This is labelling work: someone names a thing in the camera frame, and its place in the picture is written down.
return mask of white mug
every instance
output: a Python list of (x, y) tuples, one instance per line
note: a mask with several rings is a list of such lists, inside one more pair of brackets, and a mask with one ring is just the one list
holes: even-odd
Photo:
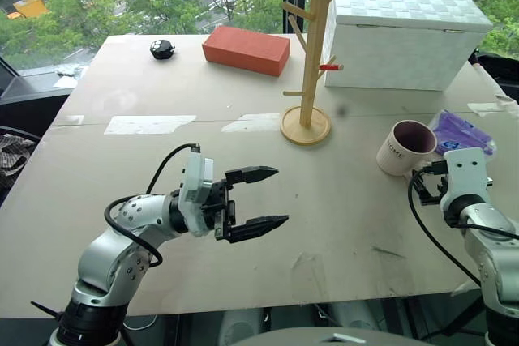
[(416, 121), (400, 121), (392, 127), (376, 154), (376, 163), (388, 174), (401, 176), (409, 172), (437, 144), (435, 133)]

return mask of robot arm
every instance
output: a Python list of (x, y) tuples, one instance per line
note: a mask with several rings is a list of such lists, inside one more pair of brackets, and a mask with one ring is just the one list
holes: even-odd
[(487, 309), (487, 344), (519, 344), (519, 241), (470, 228), (476, 225), (517, 234), (519, 224), (492, 206), (479, 147), (446, 152), (444, 158), (443, 171), (437, 173), (448, 174), (440, 187), (440, 208), (450, 227), (462, 228), (467, 253), (478, 265)]
[[(288, 219), (264, 216), (234, 227), (234, 201), (229, 199), (233, 185), (263, 180), (277, 169), (236, 169), (213, 182), (213, 161), (192, 150), (183, 172), (184, 183), (171, 194), (142, 194), (112, 203), (119, 207), (115, 220), (109, 206), (105, 218), (112, 227), (84, 251), (71, 300), (57, 318), (59, 328), (50, 345), (116, 344), (128, 304), (150, 265), (160, 264), (157, 248), (165, 241), (214, 230), (217, 240), (234, 243), (260, 237)], [(152, 263), (154, 254), (159, 258)]]

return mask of red sponge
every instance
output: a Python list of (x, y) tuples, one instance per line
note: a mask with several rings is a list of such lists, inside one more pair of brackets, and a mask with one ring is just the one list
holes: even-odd
[(202, 44), (205, 59), (210, 62), (279, 76), (290, 53), (290, 40), (220, 26)]

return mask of wooden stand base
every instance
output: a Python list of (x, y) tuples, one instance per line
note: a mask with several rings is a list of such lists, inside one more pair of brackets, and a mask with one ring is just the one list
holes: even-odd
[(281, 132), (290, 142), (309, 146), (326, 138), (332, 128), (332, 120), (326, 113), (314, 107), (309, 127), (301, 126), (300, 114), (301, 106), (292, 107), (285, 112), (281, 119)]

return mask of white storage box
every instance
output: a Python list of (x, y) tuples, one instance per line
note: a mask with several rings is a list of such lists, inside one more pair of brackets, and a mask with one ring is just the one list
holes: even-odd
[(472, 0), (333, 0), (325, 85), (443, 90), (491, 29)]

